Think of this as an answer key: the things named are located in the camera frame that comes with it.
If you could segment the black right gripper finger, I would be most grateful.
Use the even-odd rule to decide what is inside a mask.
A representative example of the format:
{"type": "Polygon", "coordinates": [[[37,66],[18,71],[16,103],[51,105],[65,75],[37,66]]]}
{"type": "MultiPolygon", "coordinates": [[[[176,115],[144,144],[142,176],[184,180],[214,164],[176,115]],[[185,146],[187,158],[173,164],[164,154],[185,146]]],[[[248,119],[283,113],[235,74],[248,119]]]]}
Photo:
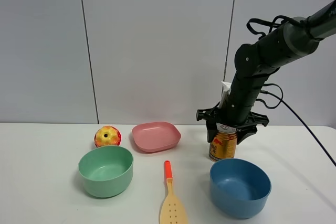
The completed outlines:
{"type": "Polygon", "coordinates": [[[207,128],[207,141],[212,142],[214,137],[218,133],[217,124],[216,124],[216,122],[212,122],[212,121],[207,120],[206,121],[206,128],[207,128]]]}

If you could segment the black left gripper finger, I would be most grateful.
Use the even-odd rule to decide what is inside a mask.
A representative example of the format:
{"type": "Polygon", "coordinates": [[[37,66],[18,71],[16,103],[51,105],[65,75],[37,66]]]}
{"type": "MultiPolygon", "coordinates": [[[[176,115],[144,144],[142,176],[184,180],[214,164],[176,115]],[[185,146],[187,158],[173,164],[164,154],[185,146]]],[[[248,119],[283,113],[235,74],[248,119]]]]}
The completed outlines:
{"type": "Polygon", "coordinates": [[[237,129],[237,145],[239,145],[246,138],[257,133],[257,126],[249,126],[237,129]]]}

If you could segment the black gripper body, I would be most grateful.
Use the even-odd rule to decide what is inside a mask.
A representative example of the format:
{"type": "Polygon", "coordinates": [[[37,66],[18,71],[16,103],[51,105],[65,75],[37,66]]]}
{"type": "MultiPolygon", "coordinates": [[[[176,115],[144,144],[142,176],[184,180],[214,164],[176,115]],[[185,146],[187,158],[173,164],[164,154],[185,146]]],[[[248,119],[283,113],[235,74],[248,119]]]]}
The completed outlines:
{"type": "Polygon", "coordinates": [[[223,124],[237,130],[247,129],[257,125],[267,126],[269,119],[266,115],[252,112],[247,109],[234,107],[199,109],[196,112],[196,120],[205,120],[208,124],[223,124]]]}

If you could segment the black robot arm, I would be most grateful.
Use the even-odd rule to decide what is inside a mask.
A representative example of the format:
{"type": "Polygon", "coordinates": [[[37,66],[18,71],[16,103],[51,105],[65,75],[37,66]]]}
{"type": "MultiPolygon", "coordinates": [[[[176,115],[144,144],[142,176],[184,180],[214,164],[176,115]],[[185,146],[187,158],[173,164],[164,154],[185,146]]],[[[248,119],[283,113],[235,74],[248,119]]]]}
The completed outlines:
{"type": "Polygon", "coordinates": [[[314,53],[320,41],[335,34],[335,2],[307,18],[276,18],[282,22],[249,20],[268,26],[269,33],[260,32],[256,43],[243,44],[236,51],[236,72],[223,105],[197,110],[197,121],[206,122],[209,143],[218,132],[218,124],[235,128],[237,143],[256,134],[258,124],[267,126],[268,117],[251,110],[268,78],[282,66],[314,53]]]}

